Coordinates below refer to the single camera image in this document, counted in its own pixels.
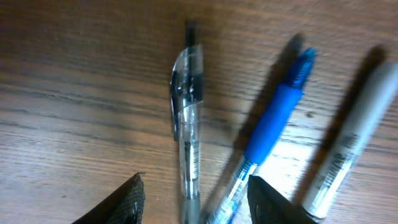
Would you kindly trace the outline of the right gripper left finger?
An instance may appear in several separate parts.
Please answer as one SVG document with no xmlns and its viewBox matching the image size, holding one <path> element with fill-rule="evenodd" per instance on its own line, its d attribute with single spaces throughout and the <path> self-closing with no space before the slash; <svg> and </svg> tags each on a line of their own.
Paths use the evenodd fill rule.
<svg viewBox="0 0 398 224">
<path fill-rule="evenodd" d="M 142 174 L 134 174 L 73 224 L 141 224 L 146 200 Z"/>
</svg>

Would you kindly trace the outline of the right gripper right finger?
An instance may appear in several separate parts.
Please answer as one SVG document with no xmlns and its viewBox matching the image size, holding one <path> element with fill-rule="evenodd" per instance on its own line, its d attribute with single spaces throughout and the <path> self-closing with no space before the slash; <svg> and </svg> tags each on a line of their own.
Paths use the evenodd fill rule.
<svg viewBox="0 0 398 224">
<path fill-rule="evenodd" d="M 249 176 L 247 198 L 253 224 L 317 224 L 259 176 Z"/>
</svg>

